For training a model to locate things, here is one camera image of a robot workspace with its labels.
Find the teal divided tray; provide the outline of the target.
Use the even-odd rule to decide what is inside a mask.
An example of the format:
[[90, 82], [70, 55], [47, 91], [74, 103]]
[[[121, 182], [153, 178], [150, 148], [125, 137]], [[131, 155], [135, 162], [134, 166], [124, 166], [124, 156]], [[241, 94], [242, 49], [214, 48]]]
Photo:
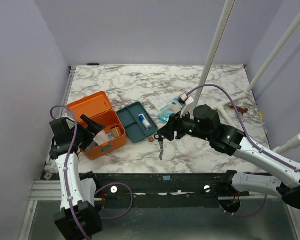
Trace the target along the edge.
[[[116, 113], [126, 131], [127, 136], [134, 144], [151, 137], [158, 130], [158, 126], [155, 121], [146, 111], [144, 106], [138, 101], [118, 110]], [[144, 127], [138, 117], [139, 114], [145, 115], [152, 126], [150, 129], [146, 129]]]

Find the clear gauze pad packet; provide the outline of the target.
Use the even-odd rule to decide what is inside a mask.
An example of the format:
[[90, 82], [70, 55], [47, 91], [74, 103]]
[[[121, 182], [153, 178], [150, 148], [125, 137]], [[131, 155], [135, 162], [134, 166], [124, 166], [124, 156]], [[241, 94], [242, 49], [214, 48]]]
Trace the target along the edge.
[[149, 101], [158, 111], [161, 111], [167, 105], [167, 102], [160, 95], [151, 98]]

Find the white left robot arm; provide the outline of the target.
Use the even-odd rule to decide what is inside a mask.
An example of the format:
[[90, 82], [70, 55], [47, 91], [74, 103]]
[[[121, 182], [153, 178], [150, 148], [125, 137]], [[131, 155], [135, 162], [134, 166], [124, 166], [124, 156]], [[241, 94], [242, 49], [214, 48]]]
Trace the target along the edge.
[[80, 118], [86, 127], [79, 123], [69, 127], [66, 117], [50, 122], [55, 143], [49, 155], [57, 166], [61, 186], [60, 211], [53, 218], [67, 240], [90, 240], [103, 230], [99, 210], [95, 207], [95, 197], [100, 194], [101, 185], [92, 172], [80, 177], [78, 151], [89, 147], [105, 126], [84, 114]]

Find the black-handled scissors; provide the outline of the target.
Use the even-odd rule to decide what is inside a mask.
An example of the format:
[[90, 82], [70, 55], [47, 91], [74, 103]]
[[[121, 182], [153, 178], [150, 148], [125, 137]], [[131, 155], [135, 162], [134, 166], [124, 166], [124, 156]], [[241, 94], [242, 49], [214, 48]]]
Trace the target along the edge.
[[158, 143], [159, 143], [159, 147], [160, 147], [160, 153], [159, 153], [159, 159], [160, 160], [163, 160], [163, 155], [164, 155], [164, 137], [160, 134], [155, 134], [154, 135], [154, 138], [156, 140], [158, 140]]

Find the white-blue dressing pouch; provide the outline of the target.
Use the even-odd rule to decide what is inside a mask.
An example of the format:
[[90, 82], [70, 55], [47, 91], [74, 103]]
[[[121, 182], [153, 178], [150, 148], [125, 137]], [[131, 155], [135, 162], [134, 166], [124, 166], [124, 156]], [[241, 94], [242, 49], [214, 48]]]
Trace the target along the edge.
[[165, 116], [169, 116], [171, 114], [177, 114], [178, 112], [180, 112], [183, 109], [184, 106], [185, 105], [181, 104], [177, 98], [174, 98], [170, 103], [168, 103], [166, 105], [166, 107], [164, 108], [162, 113]]

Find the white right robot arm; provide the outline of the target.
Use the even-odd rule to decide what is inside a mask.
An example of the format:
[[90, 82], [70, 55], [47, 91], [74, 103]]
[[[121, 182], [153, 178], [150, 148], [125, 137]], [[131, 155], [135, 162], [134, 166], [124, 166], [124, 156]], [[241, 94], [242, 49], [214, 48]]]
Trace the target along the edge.
[[300, 162], [279, 155], [252, 140], [243, 131], [221, 123], [219, 114], [208, 105], [200, 105], [189, 114], [172, 114], [158, 134], [168, 141], [189, 135], [205, 140], [215, 151], [245, 160], [267, 172], [250, 176], [232, 172], [220, 183], [220, 191], [231, 196], [235, 192], [255, 192], [281, 198], [287, 205], [300, 210]]

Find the brown medicine bottle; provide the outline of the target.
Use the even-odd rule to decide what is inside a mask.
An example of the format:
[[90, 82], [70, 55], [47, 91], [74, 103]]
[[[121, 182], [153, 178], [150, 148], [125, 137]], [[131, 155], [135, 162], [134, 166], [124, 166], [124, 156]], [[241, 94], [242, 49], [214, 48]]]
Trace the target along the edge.
[[123, 135], [123, 133], [122, 133], [122, 131], [121, 131], [121, 129], [118, 125], [113, 126], [111, 128], [111, 132], [112, 132], [115, 139]]

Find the clear plastic packet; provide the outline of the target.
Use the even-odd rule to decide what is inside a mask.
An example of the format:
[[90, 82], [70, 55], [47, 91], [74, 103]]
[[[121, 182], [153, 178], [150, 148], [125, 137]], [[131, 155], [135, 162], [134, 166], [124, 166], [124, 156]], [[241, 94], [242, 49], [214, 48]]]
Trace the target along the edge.
[[111, 138], [106, 134], [104, 130], [100, 131], [93, 139], [98, 146], [106, 144], [111, 141]]

